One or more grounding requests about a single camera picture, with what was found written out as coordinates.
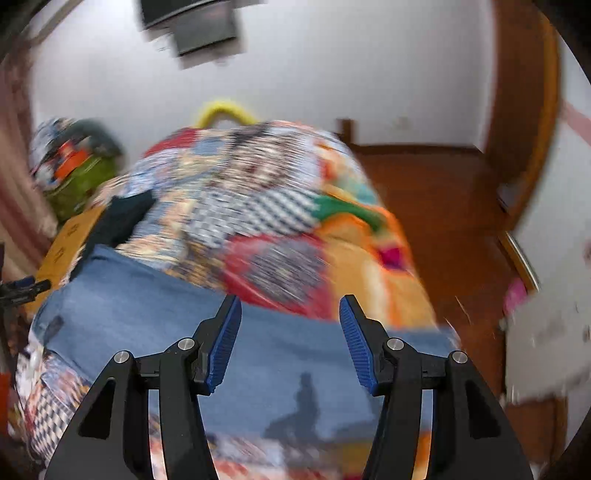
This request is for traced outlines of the blue denim jeans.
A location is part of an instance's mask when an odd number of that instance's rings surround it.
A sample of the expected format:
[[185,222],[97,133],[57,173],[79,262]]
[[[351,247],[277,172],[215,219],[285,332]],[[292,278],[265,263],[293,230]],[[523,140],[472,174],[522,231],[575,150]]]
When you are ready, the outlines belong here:
[[[163,351],[221,306],[219,292],[97,247],[32,330],[83,378],[118,351]],[[245,305],[222,384],[200,400],[208,433],[295,443],[370,440],[382,402],[356,378],[338,324]]]

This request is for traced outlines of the striped pink curtain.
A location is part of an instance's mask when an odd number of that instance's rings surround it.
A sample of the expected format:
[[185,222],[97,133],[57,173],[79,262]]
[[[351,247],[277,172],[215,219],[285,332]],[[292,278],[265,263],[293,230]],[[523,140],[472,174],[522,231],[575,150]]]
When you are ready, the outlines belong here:
[[18,43],[1,62],[2,278],[36,272],[56,234],[57,221],[29,173],[32,113],[29,45]]

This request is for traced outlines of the brown cardboard box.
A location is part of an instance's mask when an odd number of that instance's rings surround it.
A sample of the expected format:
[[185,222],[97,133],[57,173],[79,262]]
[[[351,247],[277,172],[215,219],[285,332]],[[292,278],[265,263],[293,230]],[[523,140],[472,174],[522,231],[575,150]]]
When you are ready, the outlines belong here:
[[51,287],[48,291],[39,294],[33,302],[24,306],[29,320],[33,319],[47,296],[66,283],[66,278],[71,273],[74,263],[79,259],[88,235],[104,210],[104,205],[92,207],[70,218],[58,232],[40,268],[34,275],[37,282],[49,280]]

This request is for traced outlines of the green patterned bag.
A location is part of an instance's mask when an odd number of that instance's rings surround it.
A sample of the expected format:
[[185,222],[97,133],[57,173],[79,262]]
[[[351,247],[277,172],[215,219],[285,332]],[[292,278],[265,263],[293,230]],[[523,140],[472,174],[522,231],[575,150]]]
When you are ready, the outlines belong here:
[[80,214],[98,187],[114,178],[117,173],[116,159],[92,155],[74,169],[63,182],[45,193],[59,224]]

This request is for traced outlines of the dark navy folded garment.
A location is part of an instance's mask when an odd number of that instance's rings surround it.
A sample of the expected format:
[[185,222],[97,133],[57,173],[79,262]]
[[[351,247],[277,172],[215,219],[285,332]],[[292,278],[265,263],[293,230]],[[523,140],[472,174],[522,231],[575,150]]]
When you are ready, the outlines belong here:
[[151,190],[129,197],[114,196],[86,237],[67,279],[71,281],[80,273],[96,245],[115,248],[127,241],[135,225],[144,218],[155,200]]

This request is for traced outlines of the pile of clothes on bag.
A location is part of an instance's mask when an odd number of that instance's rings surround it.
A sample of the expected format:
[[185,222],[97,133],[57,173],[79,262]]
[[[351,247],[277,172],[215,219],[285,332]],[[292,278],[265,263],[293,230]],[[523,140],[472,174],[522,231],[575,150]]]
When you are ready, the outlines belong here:
[[119,142],[95,119],[50,119],[39,126],[29,150],[31,176],[43,191],[63,182],[55,179],[55,170],[73,151],[85,150],[90,156],[122,155]]

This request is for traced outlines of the orange yellow fleece blanket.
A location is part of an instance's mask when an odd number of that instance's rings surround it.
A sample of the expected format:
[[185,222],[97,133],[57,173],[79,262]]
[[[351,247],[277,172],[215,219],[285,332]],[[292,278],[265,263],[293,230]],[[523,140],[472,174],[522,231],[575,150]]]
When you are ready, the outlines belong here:
[[318,140],[321,193],[315,201],[332,299],[353,294],[370,318],[390,328],[433,329],[436,314],[398,219],[383,205],[353,152]]

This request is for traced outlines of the colourful patchwork bedspread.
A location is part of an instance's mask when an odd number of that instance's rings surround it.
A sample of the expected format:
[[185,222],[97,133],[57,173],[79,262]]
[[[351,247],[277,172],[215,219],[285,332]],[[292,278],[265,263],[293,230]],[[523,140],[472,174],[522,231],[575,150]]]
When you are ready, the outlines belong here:
[[[96,245],[83,266],[104,246],[196,287],[238,295],[242,308],[339,325],[329,310],[327,263],[315,237],[318,140],[339,141],[283,121],[174,132],[135,163],[115,195],[151,190],[154,205],[127,241]],[[28,446],[42,465],[92,381],[47,349],[31,325],[16,389]],[[208,435],[219,473],[232,479],[356,479],[370,449],[370,440]]]

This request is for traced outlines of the yellow plastic hoop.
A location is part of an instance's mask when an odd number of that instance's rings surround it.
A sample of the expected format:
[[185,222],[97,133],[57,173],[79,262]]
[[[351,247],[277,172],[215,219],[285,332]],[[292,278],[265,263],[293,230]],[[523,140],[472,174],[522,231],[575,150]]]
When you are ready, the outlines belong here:
[[193,127],[197,129],[211,128],[219,118],[235,121],[242,126],[259,123],[259,119],[255,115],[249,113],[238,103],[230,100],[214,100],[204,105]]

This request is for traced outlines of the brown wooden door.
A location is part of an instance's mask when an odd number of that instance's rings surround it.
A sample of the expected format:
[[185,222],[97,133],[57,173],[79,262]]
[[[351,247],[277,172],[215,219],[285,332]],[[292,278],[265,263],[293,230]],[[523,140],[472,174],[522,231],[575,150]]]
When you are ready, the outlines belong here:
[[560,104],[556,29],[532,1],[495,1],[496,89],[485,158],[515,197],[502,229],[514,230],[542,177]]

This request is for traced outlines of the wall mounted dark screen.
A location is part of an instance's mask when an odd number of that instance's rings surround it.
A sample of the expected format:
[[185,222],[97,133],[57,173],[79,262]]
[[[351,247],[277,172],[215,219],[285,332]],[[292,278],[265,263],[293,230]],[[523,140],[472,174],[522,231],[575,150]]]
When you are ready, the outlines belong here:
[[242,53],[238,1],[137,2],[142,32],[156,51],[212,59]]

